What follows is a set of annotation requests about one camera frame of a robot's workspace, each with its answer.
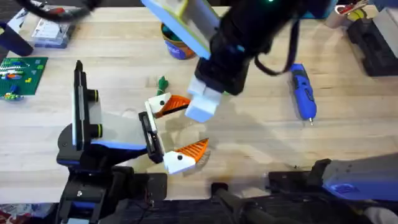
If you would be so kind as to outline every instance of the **blue can label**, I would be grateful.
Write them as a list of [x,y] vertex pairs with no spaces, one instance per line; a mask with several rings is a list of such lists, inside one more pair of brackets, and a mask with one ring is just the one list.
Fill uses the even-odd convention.
[[170,43],[167,40],[165,40],[165,43],[167,45],[170,54],[173,57],[177,59],[186,59],[187,55],[185,55],[185,52],[182,49],[178,48],[177,46],[174,46],[172,43]]

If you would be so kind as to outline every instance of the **red object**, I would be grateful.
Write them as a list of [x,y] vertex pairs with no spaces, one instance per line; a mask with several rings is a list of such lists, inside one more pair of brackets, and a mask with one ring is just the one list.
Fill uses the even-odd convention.
[[339,13],[344,14],[344,13],[352,10],[354,8],[354,6],[355,6],[354,4],[350,4],[350,5],[346,6],[343,10],[339,11]]
[[51,9],[51,10],[49,10],[49,12],[54,13],[54,14],[61,14],[61,13],[64,13],[65,10],[60,7],[60,8]]

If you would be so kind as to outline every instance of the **black device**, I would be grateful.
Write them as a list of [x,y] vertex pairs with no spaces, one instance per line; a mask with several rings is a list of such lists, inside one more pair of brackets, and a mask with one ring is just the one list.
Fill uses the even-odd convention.
[[398,58],[372,19],[358,19],[347,30],[353,44],[361,49],[363,67],[371,77],[398,75]]
[[135,174],[132,167],[116,166],[144,154],[155,163],[163,161],[147,112],[139,113],[146,148],[133,151],[93,144],[91,139],[102,136],[102,125],[90,124],[89,103],[98,102],[99,94],[87,89],[80,61],[76,63],[73,89],[73,123],[58,138],[57,162],[68,167],[69,178],[58,205],[56,223],[65,223],[70,218],[97,223],[114,213],[119,201],[125,198],[146,202],[166,198],[166,174]]

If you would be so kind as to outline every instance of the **wooden table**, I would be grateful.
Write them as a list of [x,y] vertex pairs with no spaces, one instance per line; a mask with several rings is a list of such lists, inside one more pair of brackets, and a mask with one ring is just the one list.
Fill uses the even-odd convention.
[[[24,38],[37,19],[28,16]],[[282,68],[288,41],[285,29],[261,60]],[[143,111],[162,75],[170,81],[168,91],[187,95],[198,61],[169,55],[160,22],[146,8],[98,9],[78,25],[67,49],[35,49],[32,56],[49,57],[36,95],[0,101],[0,203],[59,201],[68,171],[55,161],[57,138],[71,120],[76,60],[84,64],[89,88],[99,89],[103,111],[120,116]],[[215,181],[229,183],[238,195],[264,195],[264,177],[272,170],[309,170],[319,159],[398,152],[398,78],[366,76],[342,31],[315,20],[302,22],[297,62],[305,65],[314,89],[314,127],[297,115],[291,76],[270,77],[254,65],[244,91],[224,97],[209,122],[196,123],[182,112],[157,121],[169,150],[210,138],[207,160],[169,176],[168,199],[208,198]],[[139,172],[164,172],[147,156],[126,164]]]

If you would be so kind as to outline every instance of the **tin can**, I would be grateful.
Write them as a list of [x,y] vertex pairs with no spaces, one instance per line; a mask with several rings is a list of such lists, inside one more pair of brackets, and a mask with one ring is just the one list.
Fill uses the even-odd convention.
[[190,49],[184,42],[168,38],[163,32],[163,26],[164,24],[161,25],[160,31],[162,32],[164,42],[166,43],[170,55],[179,60],[188,59],[195,55],[194,51]]

